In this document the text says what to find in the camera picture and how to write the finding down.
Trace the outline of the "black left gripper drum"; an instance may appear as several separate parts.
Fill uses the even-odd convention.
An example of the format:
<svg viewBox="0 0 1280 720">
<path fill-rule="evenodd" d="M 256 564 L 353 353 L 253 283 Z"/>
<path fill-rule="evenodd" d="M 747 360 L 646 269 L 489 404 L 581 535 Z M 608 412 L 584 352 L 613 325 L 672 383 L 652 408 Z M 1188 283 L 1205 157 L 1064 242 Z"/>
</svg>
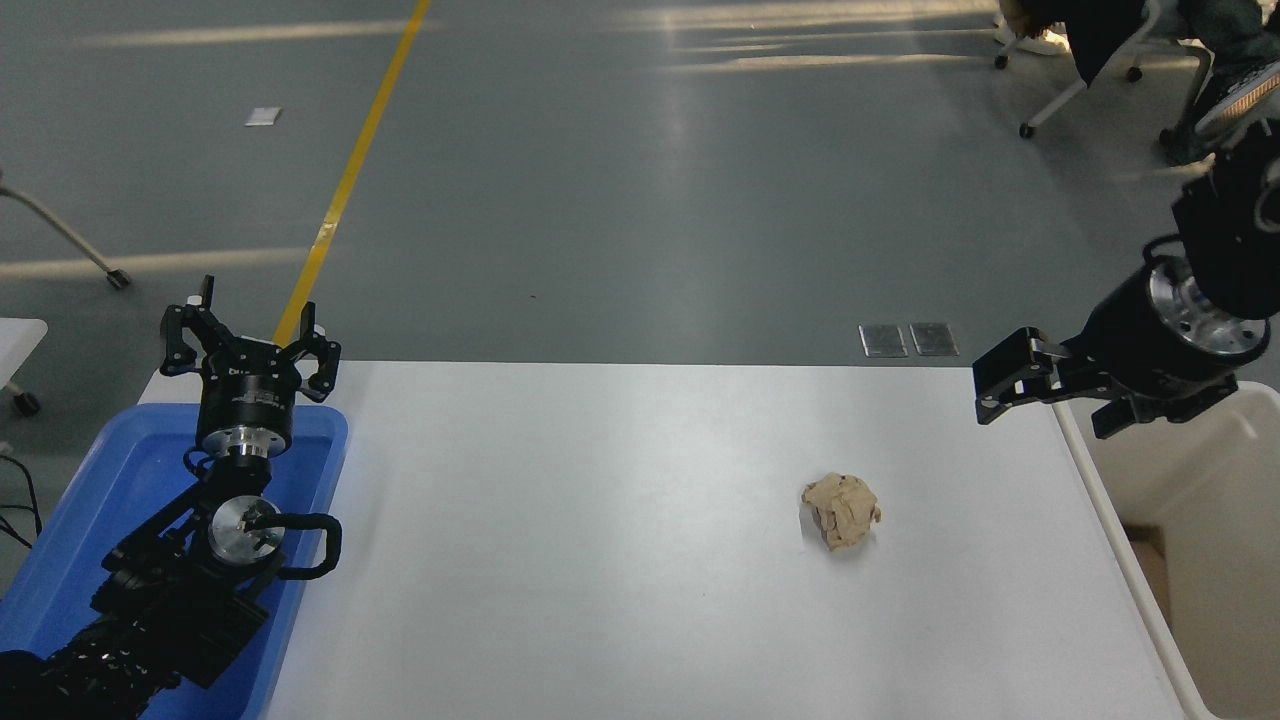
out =
<svg viewBox="0 0 1280 720">
<path fill-rule="evenodd" d="M 237 427 L 293 436 L 300 373 L 270 350 L 223 350 L 201 361 L 202 393 L 196 436 L 210 438 Z"/>
</svg>

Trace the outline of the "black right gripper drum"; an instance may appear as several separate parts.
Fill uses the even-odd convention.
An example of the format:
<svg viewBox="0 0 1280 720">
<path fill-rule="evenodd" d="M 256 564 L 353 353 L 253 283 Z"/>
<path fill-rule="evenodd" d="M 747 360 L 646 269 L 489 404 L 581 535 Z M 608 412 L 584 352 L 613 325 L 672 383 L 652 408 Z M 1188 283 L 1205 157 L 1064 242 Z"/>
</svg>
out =
<svg viewBox="0 0 1280 720">
<path fill-rule="evenodd" d="M 1143 266 L 1100 302 L 1076 346 L 1121 387 L 1188 398 L 1253 360 L 1253 322 L 1217 307 L 1189 266 Z"/>
</svg>

